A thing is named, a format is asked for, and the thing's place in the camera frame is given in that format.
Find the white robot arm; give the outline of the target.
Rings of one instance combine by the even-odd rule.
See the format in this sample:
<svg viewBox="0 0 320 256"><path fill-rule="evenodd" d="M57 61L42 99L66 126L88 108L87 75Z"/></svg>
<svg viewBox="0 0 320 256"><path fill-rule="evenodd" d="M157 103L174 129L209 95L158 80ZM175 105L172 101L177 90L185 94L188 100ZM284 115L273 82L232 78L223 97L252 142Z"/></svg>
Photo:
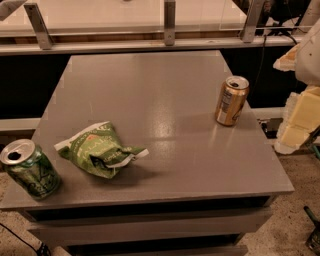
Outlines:
<svg viewBox="0 0 320 256"><path fill-rule="evenodd" d="M297 80L320 86L320 19L300 43L277 59L273 67L280 71L294 71Z"/></svg>

